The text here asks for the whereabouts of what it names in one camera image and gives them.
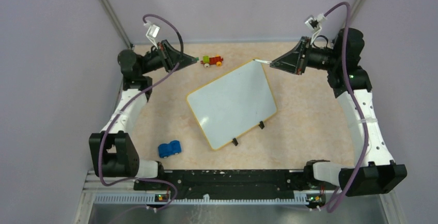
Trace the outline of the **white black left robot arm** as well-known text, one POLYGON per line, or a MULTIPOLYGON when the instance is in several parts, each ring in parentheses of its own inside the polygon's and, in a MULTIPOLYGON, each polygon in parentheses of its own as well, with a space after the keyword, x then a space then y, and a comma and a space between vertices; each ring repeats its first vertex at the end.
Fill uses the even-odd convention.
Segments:
POLYGON ((165 185, 166 176, 159 172, 160 162, 145 161, 130 137, 140 111, 149 101, 154 86, 146 73, 165 69, 168 74, 198 62, 198 58, 181 53, 167 40, 153 46, 145 55, 127 49, 117 56, 122 73, 122 91, 115 111, 104 128, 92 133, 89 147, 95 174, 103 178, 146 178, 152 189, 165 185))

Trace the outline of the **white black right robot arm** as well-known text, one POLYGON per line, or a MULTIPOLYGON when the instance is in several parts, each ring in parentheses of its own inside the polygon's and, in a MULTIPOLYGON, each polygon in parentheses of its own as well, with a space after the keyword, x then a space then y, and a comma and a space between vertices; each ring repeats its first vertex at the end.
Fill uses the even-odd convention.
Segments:
POLYGON ((310 189, 327 182, 348 197, 380 195, 392 191, 407 176, 405 165, 395 162, 380 131, 371 81, 359 65, 364 45, 361 31, 341 29, 331 48, 314 47, 309 37, 302 37, 292 50, 270 62, 271 68, 295 75, 307 68, 326 71, 328 84, 347 119, 355 165, 308 161, 303 183, 310 189))

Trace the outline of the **yellow-framed whiteboard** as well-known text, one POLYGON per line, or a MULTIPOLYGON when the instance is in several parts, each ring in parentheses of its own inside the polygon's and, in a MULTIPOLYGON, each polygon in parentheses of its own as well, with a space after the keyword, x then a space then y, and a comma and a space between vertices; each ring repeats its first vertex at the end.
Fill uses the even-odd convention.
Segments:
POLYGON ((193 90, 186 102, 214 151, 277 113, 263 65, 253 60, 193 90))

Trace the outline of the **green white marker pen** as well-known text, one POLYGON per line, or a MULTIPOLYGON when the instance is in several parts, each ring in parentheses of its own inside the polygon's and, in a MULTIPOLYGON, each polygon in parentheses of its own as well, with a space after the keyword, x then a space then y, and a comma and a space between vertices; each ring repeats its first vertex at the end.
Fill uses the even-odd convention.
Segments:
POLYGON ((259 62, 259 63, 263 63, 263 64, 267 64, 267 65, 270 65, 272 63, 271 61, 261 60, 261 59, 253 59, 253 61, 256 61, 256 62, 259 62))

